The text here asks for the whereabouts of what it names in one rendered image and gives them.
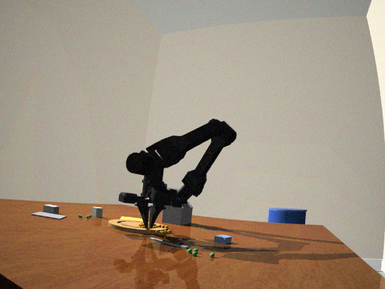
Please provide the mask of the light blue flat block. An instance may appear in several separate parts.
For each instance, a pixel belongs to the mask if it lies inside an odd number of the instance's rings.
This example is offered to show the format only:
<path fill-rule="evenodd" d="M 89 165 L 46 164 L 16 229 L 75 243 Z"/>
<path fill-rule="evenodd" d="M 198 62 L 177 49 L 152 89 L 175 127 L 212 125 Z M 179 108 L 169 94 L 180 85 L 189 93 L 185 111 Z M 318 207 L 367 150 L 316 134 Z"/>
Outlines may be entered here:
<path fill-rule="evenodd" d="M 228 235 L 216 235 L 214 237 L 214 242 L 217 242 L 217 243 L 231 243 L 232 242 L 232 237 L 228 236 Z"/>

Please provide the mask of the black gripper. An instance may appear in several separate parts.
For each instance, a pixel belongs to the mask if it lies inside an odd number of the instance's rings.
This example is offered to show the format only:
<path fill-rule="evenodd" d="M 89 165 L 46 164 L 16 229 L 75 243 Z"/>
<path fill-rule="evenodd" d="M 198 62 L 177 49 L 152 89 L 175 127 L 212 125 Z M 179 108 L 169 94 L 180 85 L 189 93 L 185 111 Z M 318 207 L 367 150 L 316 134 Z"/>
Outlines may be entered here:
<path fill-rule="evenodd" d="M 148 224 L 150 229 L 152 229 L 152 226 L 154 225 L 157 216 L 159 213 L 166 208 L 164 207 L 164 204 L 155 204 L 152 202 L 152 199 L 150 198 L 150 194 L 147 194 L 147 190 L 150 187 L 152 181 L 156 182 L 157 186 L 161 186 L 164 183 L 163 178 L 159 177 L 152 177 L 152 176 L 144 176 L 144 179 L 142 179 L 143 183 L 143 190 L 141 193 L 141 196 L 137 196 L 137 194 L 133 193 L 123 193 L 120 192 L 119 194 L 119 200 L 120 202 L 128 203 L 128 204 L 135 204 L 135 206 L 138 207 L 142 220 L 144 223 L 144 227 L 147 229 Z M 149 199 L 145 199 L 148 198 Z M 148 206 L 148 203 L 151 203 L 153 205 Z M 172 205 L 173 207 L 182 207 L 182 201 L 180 198 L 177 198 L 175 202 L 169 201 L 168 205 Z M 149 210 L 150 210 L 150 217 L 149 217 Z M 149 222 L 148 222 L 149 218 Z"/>

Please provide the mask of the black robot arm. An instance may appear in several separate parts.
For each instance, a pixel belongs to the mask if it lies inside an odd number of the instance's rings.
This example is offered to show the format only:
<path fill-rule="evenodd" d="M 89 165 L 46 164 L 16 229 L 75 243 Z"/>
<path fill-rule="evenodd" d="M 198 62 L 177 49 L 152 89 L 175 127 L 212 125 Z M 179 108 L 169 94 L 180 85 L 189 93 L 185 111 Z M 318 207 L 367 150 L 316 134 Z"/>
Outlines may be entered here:
<path fill-rule="evenodd" d="M 165 183 L 162 187 L 157 186 L 155 181 L 152 181 L 147 190 L 147 194 L 150 194 L 155 204 L 168 205 L 169 201 L 175 202 L 177 198 L 181 199 L 182 204 L 187 204 L 192 195 L 197 197 L 202 193 L 207 181 L 207 172 L 222 149 L 235 141 L 236 135 L 236 131 L 225 121 L 211 119 L 207 124 L 182 136 L 172 135 L 157 141 L 146 148 L 148 153 L 141 151 L 130 154 L 126 160 L 126 168 L 130 173 L 163 178 L 164 168 L 177 164 L 190 149 L 211 139 L 197 167 L 187 172 L 182 180 L 184 185 L 178 191 L 167 190 Z"/>

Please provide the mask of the tan round board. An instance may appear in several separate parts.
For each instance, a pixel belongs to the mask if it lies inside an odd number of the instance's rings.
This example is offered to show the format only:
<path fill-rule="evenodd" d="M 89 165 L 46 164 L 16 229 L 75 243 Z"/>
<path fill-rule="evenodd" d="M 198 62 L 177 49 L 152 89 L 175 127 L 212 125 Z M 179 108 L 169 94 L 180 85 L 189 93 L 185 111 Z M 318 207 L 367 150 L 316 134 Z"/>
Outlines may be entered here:
<path fill-rule="evenodd" d="M 122 231 L 126 231 L 126 232 L 137 232 L 139 234 L 151 234 L 151 233 L 148 233 L 148 229 L 146 228 L 141 228 L 139 226 L 140 223 L 143 223 L 142 221 L 139 221 L 139 220 L 126 220 L 126 219 L 120 219 L 120 220 L 117 220 L 117 219 L 114 219 L 114 220 L 109 220 L 108 221 L 108 226 L 109 227 L 112 227 L 114 229 L 118 229 L 118 230 L 122 230 Z M 159 223 L 155 223 L 156 226 L 159 226 L 162 224 L 159 224 Z M 152 231 L 167 231 L 166 228 L 162 228 L 162 227 L 158 227 L 156 228 L 156 226 L 152 226 L 152 229 L 149 229 Z"/>

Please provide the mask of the white rectangular sheet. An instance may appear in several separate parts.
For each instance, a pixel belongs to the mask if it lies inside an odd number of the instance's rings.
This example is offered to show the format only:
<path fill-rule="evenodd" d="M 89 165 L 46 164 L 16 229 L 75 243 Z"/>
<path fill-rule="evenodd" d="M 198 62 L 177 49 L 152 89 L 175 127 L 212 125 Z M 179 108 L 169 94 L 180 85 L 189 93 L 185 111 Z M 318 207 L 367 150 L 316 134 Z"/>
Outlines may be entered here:
<path fill-rule="evenodd" d="M 52 218 L 52 219 L 59 219 L 59 220 L 66 217 L 66 216 L 62 216 L 62 215 L 43 213 L 43 212 L 32 213 L 32 215 L 40 216 L 40 217 L 48 217 L 48 218 Z"/>

